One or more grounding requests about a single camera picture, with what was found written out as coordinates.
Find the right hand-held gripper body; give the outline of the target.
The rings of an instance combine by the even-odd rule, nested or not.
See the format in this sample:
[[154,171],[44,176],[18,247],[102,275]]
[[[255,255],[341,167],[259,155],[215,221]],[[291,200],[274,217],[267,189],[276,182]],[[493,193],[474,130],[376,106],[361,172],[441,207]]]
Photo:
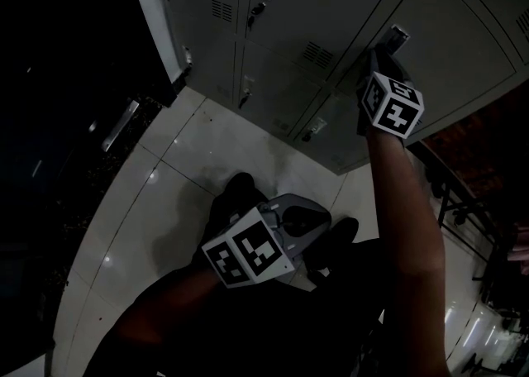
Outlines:
[[421,92],[375,71],[360,77],[356,95],[359,136],[366,136],[372,126],[407,139],[425,110]]

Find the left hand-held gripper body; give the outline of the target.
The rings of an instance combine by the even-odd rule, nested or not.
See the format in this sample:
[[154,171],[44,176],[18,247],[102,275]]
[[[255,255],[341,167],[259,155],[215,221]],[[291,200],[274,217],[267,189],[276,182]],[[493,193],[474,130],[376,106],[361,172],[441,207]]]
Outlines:
[[202,252],[221,282],[229,289],[283,282],[303,262],[302,237],[287,232],[284,214],[290,207],[305,207],[304,199],[272,199],[248,212],[236,214]]

